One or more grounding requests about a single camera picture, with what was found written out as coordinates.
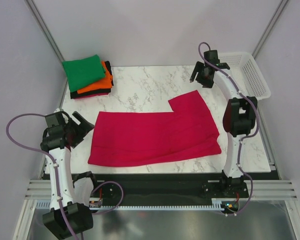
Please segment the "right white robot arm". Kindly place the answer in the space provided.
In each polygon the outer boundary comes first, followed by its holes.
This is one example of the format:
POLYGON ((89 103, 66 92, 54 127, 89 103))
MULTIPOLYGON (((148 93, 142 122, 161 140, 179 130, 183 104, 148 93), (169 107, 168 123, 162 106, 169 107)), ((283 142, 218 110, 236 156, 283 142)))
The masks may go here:
POLYGON ((258 100, 242 93, 231 77, 227 63, 208 64, 198 61, 189 81, 196 81, 208 89, 217 85, 227 101, 222 125, 227 133, 228 145, 222 170, 224 181, 219 184, 219 191, 223 196, 230 197, 237 191, 236 183, 243 181, 244 171, 240 164, 243 140, 256 135, 251 134, 251 130, 259 130, 258 100))

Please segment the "red t-shirt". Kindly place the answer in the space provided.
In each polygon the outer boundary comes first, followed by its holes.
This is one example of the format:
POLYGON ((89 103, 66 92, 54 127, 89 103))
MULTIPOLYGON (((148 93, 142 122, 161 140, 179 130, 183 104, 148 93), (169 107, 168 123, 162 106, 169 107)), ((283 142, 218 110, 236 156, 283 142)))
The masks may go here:
POLYGON ((171 112, 99 112, 88 164, 137 167, 221 154, 218 128, 197 90, 168 103, 171 112))

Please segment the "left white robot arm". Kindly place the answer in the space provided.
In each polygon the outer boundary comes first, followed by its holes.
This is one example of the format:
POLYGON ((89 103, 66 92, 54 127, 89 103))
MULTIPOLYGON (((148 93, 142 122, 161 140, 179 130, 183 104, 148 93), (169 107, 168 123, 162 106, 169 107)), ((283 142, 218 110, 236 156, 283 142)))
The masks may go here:
POLYGON ((40 148, 46 154, 50 172, 51 199, 49 212, 42 216, 42 221, 57 239, 65 240, 94 225, 89 200, 99 193, 100 185, 90 171, 75 177, 71 173, 71 150, 94 125, 78 112, 70 116, 60 108, 44 118, 47 127, 40 148))

